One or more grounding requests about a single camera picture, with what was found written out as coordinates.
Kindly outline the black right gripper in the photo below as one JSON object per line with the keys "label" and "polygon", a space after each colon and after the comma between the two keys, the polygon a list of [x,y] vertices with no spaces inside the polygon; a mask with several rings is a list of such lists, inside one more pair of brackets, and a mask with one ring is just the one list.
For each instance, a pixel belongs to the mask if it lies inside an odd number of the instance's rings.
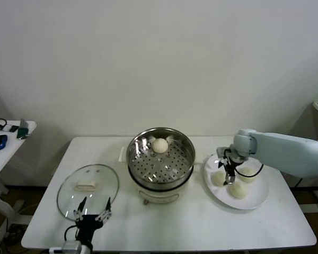
{"label": "black right gripper", "polygon": [[223,158],[218,162],[218,168],[225,167],[225,180],[223,185],[231,185],[235,182],[236,167],[244,163],[244,158],[241,157],[236,151],[225,149]]}

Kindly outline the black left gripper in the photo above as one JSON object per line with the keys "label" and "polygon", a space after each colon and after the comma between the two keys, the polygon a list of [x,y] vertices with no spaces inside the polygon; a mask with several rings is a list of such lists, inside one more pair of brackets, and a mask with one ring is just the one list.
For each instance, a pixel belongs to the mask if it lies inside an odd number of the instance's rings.
{"label": "black left gripper", "polygon": [[84,197],[78,208],[73,211],[76,220],[75,225],[78,228],[75,238],[78,241],[91,241],[95,231],[103,227],[103,221],[107,221],[112,216],[110,197],[106,203],[105,210],[99,215],[83,215],[86,200],[87,197]]}

